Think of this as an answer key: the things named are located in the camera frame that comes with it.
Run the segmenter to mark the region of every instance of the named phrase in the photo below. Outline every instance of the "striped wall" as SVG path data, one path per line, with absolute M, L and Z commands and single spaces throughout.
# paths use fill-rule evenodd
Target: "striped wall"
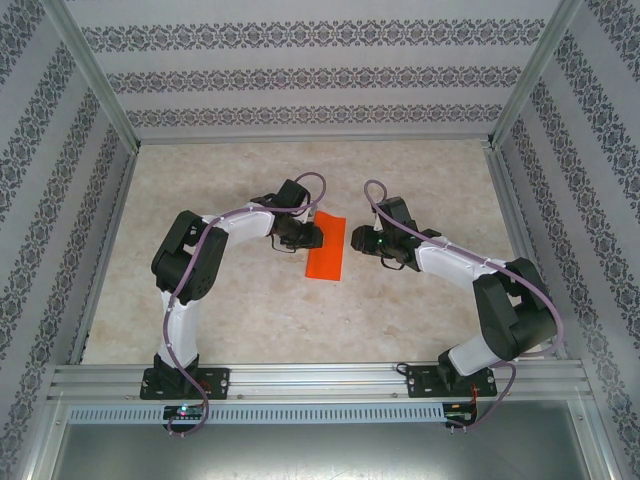
M 40 4 L 0 5 L 0 479 L 66 363 L 131 161 Z
M 640 478 L 640 2 L 582 4 L 502 146 L 623 478 Z
M 71 0 L 142 140 L 491 132 L 557 0 Z

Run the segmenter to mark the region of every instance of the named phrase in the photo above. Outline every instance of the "orange block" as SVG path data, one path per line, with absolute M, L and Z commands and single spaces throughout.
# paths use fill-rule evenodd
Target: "orange block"
M 322 230 L 324 239 L 321 248 L 309 250 L 306 276 L 339 282 L 342 277 L 342 254 L 347 219 L 316 212 L 313 222 Z

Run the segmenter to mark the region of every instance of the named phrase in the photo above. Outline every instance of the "patterned wallpaper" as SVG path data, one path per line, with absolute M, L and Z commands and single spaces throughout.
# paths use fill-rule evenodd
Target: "patterned wallpaper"
M 66 363 L 130 162 L 40 4 L 0 6 L 0 479 Z
M 623 478 L 640 478 L 640 15 L 585 2 L 503 145 Z
M 74 0 L 143 140 L 487 134 L 557 0 Z

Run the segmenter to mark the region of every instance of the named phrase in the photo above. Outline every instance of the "gray metal panel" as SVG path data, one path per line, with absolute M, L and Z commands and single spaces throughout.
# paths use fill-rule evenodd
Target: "gray metal panel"
M 158 426 L 67 428 L 56 479 L 589 478 L 565 403 L 501 407 L 467 435 L 440 425 L 220 425 L 188 440 Z

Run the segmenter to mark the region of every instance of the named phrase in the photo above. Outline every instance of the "aluminum frame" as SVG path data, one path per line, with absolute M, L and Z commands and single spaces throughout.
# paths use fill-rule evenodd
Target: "aluminum frame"
M 434 362 L 412 362 L 435 365 Z M 409 398 L 406 379 L 395 363 L 365 364 L 260 364 L 225 365 L 231 369 L 226 400 L 221 405 L 326 405 L 464 402 L 469 397 Z M 63 445 L 70 412 L 76 405 L 113 405 L 120 408 L 141 404 L 173 405 L 176 401 L 145 401 L 139 397 L 143 365 L 57 366 L 49 386 L 43 416 L 23 479 L 50 479 Z M 510 371 L 496 369 L 499 391 Z M 480 398 L 491 402 L 493 398 Z M 566 401 L 580 447 L 593 479 L 620 478 L 591 386 L 580 360 L 521 360 L 517 377 L 505 401 Z
M 43 0 L 42 7 L 60 37 L 71 52 L 76 64 L 95 93 L 109 121 L 113 124 L 129 153 L 138 153 L 140 139 L 131 121 L 120 105 L 107 76 L 102 71 L 96 56 L 69 11 L 64 0 Z
M 533 54 L 522 71 L 522 75 L 516 82 L 513 92 L 505 103 L 500 117 L 496 121 L 496 125 L 490 135 L 492 145 L 502 145 L 504 139 L 509 135 L 511 127 L 517 120 L 540 75 L 542 75 L 542 71 L 553 57 L 553 52 L 560 43 L 573 17 L 578 12 L 580 5 L 582 5 L 580 0 L 560 0 L 558 3 L 547 27 L 542 32 Z

